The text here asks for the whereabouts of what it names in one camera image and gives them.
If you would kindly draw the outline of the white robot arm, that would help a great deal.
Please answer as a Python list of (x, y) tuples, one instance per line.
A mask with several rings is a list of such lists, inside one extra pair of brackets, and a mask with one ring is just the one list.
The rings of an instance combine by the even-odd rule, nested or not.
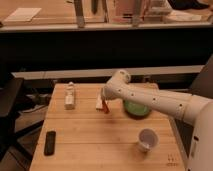
[(213, 99), (137, 87), (130, 80), (126, 70), (117, 70), (101, 89), (101, 98), (145, 105), (193, 126), (186, 171), (213, 171)]

